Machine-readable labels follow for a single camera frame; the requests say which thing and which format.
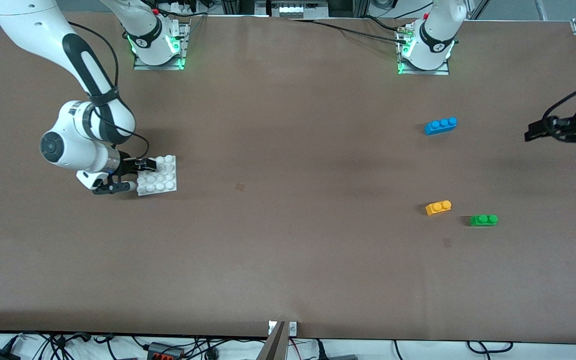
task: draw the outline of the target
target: white floor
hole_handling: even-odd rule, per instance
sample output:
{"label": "white floor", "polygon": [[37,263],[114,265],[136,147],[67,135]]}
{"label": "white floor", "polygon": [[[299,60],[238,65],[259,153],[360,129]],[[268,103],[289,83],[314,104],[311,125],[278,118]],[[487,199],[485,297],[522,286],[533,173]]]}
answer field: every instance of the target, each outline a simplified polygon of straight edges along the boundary
{"label": "white floor", "polygon": [[[0,349],[13,337],[11,333],[0,333]],[[174,337],[137,337],[141,344],[160,342],[169,346],[192,343],[192,339]],[[42,346],[44,340],[39,335],[25,335],[14,343],[12,353],[22,360],[30,360]],[[315,357],[319,350],[317,342],[312,339],[296,339],[302,360]],[[354,354],[359,360],[398,360],[394,349],[394,342],[389,340],[322,340],[329,358]],[[486,360],[485,355],[471,352],[465,342],[461,341],[398,341],[398,348],[403,360]],[[498,342],[485,342],[489,350],[503,349],[508,344]],[[117,336],[111,342],[112,352],[118,360],[146,359],[147,353],[127,336]],[[229,341],[218,346],[220,360],[252,360],[256,359],[262,342],[236,342]],[[112,360],[106,344],[97,344],[94,341],[82,342],[73,340],[66,346],[66,350],[74,360]],[[52,350],[43,355],[43,360],[50,360]],[[528,342],[515,343],[514,347],[506,353],[493,353],[491,360],[576,360],[576,345],[571,344],[535,344]],[[297,352],[290,346],[287,360],[299,360]]]}

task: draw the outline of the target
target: brown table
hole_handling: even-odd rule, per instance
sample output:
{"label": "brown table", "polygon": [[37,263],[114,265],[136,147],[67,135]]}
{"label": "brown table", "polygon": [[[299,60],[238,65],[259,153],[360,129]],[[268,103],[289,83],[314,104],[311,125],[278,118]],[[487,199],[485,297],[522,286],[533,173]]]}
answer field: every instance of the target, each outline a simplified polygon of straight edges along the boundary
{"label": "brown table", "polygon": [[179,190],[93,196],[48,164],[41,135],[85,94],[0,31],[0,330],[576,343],[576,145],[523,141],[576,89],[568,23],[464,23],[451,75],[420,76],[390,43],[252,17],[205,19],[183,71],[133,71],[112,14],[69,18],[117,48]]}

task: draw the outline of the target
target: lego brick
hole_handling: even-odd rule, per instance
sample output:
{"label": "lego brick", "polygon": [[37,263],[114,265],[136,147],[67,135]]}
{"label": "lego brick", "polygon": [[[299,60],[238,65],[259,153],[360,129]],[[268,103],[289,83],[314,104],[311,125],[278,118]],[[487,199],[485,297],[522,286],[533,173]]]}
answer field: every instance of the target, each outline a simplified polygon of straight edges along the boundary
{"label": "lego brick", "polygon": [[452,203],[448,200],[429,203],[425,207],[425,212],[428,216],[438,213],[447,212],[453,207]]}
{"label": "lego brick", "polygon": [[158,156],[157,171],[139,171],[137,174],[137,195],[152,195],[177,190],[177,157]]}
{"label": "lego brick", "polygon": [[425,134],[426,135],[436,135],[445,132],[450,132],[457,127],[457,118],[449,117],[449,118],[442,118],[441,120],[433,120],[429,123],[426,123]]}
{"label": "lego brick", "polygon": [[470,217],[470,226],[495,226],[499,218],[497,215],[480,214]]}

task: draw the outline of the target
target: white lego baseplate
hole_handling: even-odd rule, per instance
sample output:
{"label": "white lego baseplate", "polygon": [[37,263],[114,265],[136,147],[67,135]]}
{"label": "white lego baseplate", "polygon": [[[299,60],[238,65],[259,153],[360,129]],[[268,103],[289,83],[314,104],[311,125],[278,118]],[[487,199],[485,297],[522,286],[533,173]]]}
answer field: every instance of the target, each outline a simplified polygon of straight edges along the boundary
{"label": "white lego baseplate", "polygon": [[166,155],[158,156],[153,160],[157,162],[157,171],[139,171],[137,174],[138,196],[177,190],[177,157]]}

